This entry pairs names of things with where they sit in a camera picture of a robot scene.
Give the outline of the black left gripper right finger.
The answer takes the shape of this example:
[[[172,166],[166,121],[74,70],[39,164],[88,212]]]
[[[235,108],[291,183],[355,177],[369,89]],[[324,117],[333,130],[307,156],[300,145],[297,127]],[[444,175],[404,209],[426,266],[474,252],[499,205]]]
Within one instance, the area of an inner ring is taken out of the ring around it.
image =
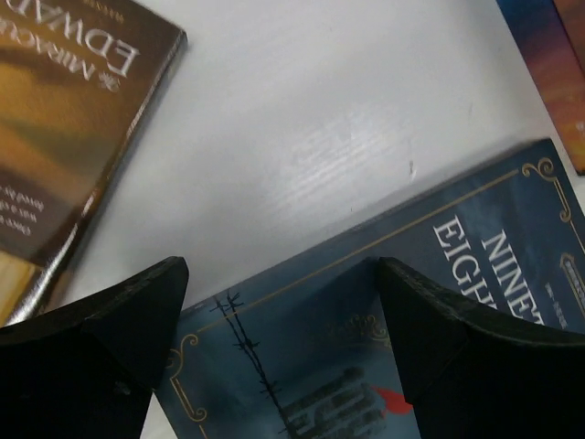
[[[581,438],[584,336],[436,284],[395,258],[377,290],[423,438]]]

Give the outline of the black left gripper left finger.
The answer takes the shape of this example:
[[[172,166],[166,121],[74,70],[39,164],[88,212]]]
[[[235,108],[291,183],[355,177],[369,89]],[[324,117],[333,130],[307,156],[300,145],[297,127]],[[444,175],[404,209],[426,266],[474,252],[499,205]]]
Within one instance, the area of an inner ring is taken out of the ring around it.
[[[1,330],[4,438],[138,438],[164,374],[189,271],[168,257]]]

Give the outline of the Nineteen Eighty Four blue book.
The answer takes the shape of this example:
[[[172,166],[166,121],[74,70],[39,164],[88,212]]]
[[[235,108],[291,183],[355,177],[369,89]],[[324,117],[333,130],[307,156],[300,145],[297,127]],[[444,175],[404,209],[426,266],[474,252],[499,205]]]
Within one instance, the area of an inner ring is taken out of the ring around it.
[[[584,336],[584,215],[539,139],[188,308],[156,393],[175,435],[423,438],[377,290],[381,258]]]

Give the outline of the dark orange book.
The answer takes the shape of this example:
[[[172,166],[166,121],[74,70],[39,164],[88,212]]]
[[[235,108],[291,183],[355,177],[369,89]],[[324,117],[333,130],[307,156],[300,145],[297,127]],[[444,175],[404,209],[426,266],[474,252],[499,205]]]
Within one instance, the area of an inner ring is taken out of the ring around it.
[[[186,51],[134,1],[1,4],[1,322],[55,308]]]

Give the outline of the Three Days to See book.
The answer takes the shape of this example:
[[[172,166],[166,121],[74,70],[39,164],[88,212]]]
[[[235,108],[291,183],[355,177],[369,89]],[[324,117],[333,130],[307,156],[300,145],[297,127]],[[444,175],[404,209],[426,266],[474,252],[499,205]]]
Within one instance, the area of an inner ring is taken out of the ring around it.
[[[584,0],[497,4],[576,173],[584,174]]]

